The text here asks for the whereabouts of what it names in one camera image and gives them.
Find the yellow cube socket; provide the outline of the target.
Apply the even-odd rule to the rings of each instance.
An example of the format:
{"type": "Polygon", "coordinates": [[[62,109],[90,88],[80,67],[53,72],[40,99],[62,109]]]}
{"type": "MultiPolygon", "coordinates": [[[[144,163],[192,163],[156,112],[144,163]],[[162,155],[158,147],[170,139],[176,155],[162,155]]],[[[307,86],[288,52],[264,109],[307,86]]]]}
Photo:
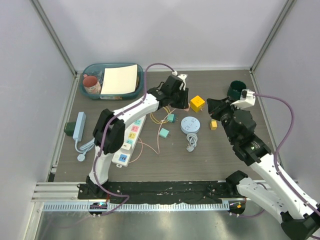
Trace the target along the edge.
{"type": "Polygon", "coordinates": [[[197,95],[190,100],[190,108],[195,113],[198,113],[204,109],[205,103],[205,100],[202,99],[199,95],[197,95]]]}

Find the pale yellow USB charger plug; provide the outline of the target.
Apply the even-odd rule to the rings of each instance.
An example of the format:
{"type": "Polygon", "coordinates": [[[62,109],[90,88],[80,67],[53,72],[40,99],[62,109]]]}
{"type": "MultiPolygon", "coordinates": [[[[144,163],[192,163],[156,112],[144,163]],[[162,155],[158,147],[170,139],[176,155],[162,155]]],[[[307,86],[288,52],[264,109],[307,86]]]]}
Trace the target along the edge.
{"type": "Polygon", "coordinates": [[[211,120],[210,121],[210,129],[212,130],[212,131],[214,131],[214,130],[216,130],[218,128],[218,122],[216,121],[216,120],[211,120]]]}

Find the light blue round socket base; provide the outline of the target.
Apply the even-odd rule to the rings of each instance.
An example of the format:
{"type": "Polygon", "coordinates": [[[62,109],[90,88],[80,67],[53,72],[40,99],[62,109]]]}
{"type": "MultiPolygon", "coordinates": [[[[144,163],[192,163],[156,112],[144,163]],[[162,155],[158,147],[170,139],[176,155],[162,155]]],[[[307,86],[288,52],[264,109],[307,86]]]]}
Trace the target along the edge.
{"type": "Polygon", "coordinates": [[[191,133],[197,134],[200,130],[200,127],[200,121],[193,116],[184,117],[180,122],[180,129],[186,135],[191,133]]]}

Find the white power strip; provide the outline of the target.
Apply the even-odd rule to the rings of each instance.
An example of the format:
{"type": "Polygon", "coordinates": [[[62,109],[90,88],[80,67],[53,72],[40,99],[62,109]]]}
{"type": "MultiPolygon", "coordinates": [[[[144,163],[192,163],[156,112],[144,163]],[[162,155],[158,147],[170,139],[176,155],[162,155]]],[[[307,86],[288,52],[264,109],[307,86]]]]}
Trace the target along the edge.
{"type": "Polygon", "coordinates": [[[122,150],[121,148],[114,153],[114,156],[112,158],[112,163],[116,164],[118,168],[127,167],[131,156],[133,154],[133,151],[135,149],[135,146],[137,144],[137,141],[139,139],[140,133],[142,131],[142,128],[144,126],[146,120],[146,116],[143,116],[133,122],[130,126],[128,126],[125,129],[124,132],[124,143],[131,144],[132,148],[130,151],[122,150]]]}

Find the white charger block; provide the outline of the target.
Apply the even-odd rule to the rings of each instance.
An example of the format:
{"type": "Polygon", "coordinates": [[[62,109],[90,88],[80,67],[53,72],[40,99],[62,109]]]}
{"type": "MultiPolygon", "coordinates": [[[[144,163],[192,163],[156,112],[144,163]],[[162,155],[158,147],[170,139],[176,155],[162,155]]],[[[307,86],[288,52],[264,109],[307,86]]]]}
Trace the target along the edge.
{"type": "Polygon", "coordinates": [[[122,146],[121,146],[121,149],[123,151],[130,151],[132,149],[132,145],[130,143],[124,143],[122,146]]]}

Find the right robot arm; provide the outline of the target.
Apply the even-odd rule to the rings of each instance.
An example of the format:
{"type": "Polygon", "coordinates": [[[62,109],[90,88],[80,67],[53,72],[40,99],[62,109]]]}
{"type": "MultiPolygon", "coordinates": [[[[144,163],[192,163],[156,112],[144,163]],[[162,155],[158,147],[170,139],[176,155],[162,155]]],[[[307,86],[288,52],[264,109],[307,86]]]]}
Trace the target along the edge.
{"type": "Polygon", "coordinates": [[[270,148],[255,134],[256,122],[248,110],[230,98],[206,100],[208,114],[221,122],[234,154],[258,173],[272,192],[238,170],[226,178],[226,193],[242,195],[270,213],[291,240],[307,240],[320,228],[320,205],[308,196],[274,161],[270,148]]]}

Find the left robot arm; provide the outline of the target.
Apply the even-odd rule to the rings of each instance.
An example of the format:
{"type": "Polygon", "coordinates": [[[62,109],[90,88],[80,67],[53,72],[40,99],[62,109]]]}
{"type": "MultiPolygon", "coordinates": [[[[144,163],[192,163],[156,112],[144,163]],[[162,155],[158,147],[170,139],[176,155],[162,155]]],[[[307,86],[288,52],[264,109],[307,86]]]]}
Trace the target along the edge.
{"type": "Polygon", "coordinates": [[[187,74],[171,74],[164,83],[150,88],[138,100],[111,111],[100,113],[93,130],[95,156],[92,169],[86,178],[89,194],[100,200],[107,192],[104,185],[109,180],[109,168],[114,153],[125,141],[125,130],[136,120],[159,109],[171,106],[175,109],[187,109],[188,93],[187,74]]]}

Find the teal USB charger plug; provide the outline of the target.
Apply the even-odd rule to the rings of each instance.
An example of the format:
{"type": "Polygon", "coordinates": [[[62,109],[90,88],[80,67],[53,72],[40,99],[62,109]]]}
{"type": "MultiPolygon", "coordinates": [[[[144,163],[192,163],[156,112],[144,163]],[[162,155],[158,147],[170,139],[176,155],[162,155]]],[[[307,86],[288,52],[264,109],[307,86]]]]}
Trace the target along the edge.
{"type": "Polygon", "coordinates": [[[167,121],[170,122],[170,123],[175,123],[177,121],[177,116],[173,113],[170,113],[168,116],[167,116],[167,121]]]}

